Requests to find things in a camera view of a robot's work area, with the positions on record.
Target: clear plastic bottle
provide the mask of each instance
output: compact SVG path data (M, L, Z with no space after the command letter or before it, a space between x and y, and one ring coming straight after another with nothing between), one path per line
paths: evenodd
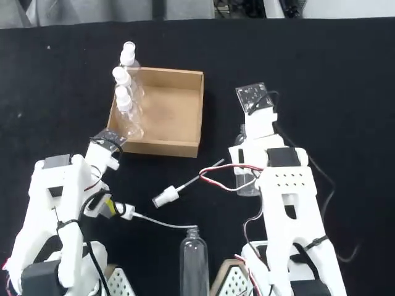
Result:
M240 145L246 140L246 126L240 126L240 134L236 137L235 145ZM244 155L239 155L239 162L244 163ZM241 187L247 183L250 185L237 190L239 196L257 196L259 195L258 189L255 188L255 182L252 182L256 177L253 175L249 168L234 168L236 176L236 187Z
M115 96L117 100L115 116L122 135L127 138L141 139L144 136L144 131L141 128L140 109L132 101L126 87L117 86Z
M114 77L117 85L127 88L128 93L132 97L133 101L136 102L141 108L140 104L143 96L142 89L134 80L131 79L129 73L122 67L115 67L112 71L112 76Z
M140 70L140 64L136 60L136 45L133 42L125 42L119 61L122 67L130 71L131 76Z
M208 296L209 284L207 245L191 228L180 247L180 296Z

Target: cardboard box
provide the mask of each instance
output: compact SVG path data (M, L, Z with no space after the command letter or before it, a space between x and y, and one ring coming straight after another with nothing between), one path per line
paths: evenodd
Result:
M201 137L203 72L142 68L144 86L141 140L128 140L125 152L196 157ZM115 99L107 127L118 131Z

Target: black fabric surface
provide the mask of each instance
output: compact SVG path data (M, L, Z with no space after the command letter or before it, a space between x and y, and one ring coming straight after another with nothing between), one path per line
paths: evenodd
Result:
M160 209L151 199L202 167L228 157L243 113L234 88L264 81L281 92L279 124L337 183L327 234L346 256L349 295L392 286L395 19L136 22L0 30L0 259L10 255L28 205L37 160L85 154L88 137L106 125L123 42L137 44L148 67L202 70L204 118L197 159L124 155L105 181L114 199L168 223L196 223L209 248L210 279L245 244L242 222L259 209L197 182ZM318 202L330 188L316 172ZM234 186L231 171L215 175ZM121 265L137 295L178 295L183 231L134 219L84 219L109 263ZM265 239L263 221L251 239Z

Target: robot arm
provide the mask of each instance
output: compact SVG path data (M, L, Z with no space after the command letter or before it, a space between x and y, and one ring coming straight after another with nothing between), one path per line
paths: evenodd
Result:
M59 289L67 290L66 295L69 296L87 295L97 283L98 271L89 257L83 257L83 235L77 220L81 206L88 197L102 189L108 190L101 176L107 167L118 168L118 161L111 155L126 141L120 137L114 139L114 133L109 130L98 136L99 139L112 138L109 143L92 141L85 158L81 155L60 155L36 163L25 221L5 266L18 294L36 295L39 276L40 281L49 281L45 286L46 293L51 296L58 295ZM93 175L93 167L100 171L100 176ZM90 203L94 207L88 208L88 204L85 214L98 216L109 198L109 194L99 196L94 203ZM58 262L47 260L33 264L46 241L55 235L59 235L62 241L62 250L61 256L53 255L51 259L57 258ZM98 242L92 245L100 267L105 268L107 252L104 246Z
M245 133L238 145L229 148L232 162L264 168L248 194L262 199L267 241L251 244L266 262L249 245L242 251L259 290L271 296L346 295L335 250L323 227L306 151L285 146L275 134L277 115L263 83L238 88L236 93L245 112ZM252 176L240 168L235 174L236 179L237 174ZM292 208L292 216L287 208Z

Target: bottle cap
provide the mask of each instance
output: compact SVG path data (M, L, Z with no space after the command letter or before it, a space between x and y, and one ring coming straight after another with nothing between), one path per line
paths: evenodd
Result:
M123 45L121 52L120 62L124 66L132 66L135 62L135 49L136 45L133 42L126 42Z
M117 84L122 86L131 85L131 77L129 73L122 67L115 67L112 71L112 76L114 77Z
M127 112L133 107L133 102L128 94L128 90L124 86L117 86L115 89L115 97L117 100L117 108L121 112Z

